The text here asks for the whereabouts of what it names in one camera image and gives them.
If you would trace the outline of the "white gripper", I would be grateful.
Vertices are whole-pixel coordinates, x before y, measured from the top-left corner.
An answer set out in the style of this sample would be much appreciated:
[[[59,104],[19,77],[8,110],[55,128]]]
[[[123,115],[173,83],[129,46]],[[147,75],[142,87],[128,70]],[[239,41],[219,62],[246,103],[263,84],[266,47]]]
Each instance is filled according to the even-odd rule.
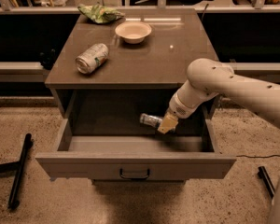
[[[194,107],[187,107],[178,98],[177,93],[173,95],[169,102],[169,111],[163,117],[161,124],[158,127],[160,133],[166,134],[173,130],[177,124],[178,119],[187,119],[197,109]]]

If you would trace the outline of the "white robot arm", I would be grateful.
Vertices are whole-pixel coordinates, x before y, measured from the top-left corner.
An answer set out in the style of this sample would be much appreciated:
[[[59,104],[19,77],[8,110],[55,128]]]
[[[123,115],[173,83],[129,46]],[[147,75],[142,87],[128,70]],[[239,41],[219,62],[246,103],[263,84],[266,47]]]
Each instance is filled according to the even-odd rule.
[[[167,133],[180,119],[190,117],[199,105],[221,95],[280,130],[280,85],[238,76],[227,64],[198,59],[189,65],[187,81],[171,98],[160,131]],[[242,190],[222,189],[215,195],[212,207],[204,208],[186,224],[280,224],[280,176],[270,211],[264,217],[252,217],[256,203],[252,193],[246,200],[236,199]]]

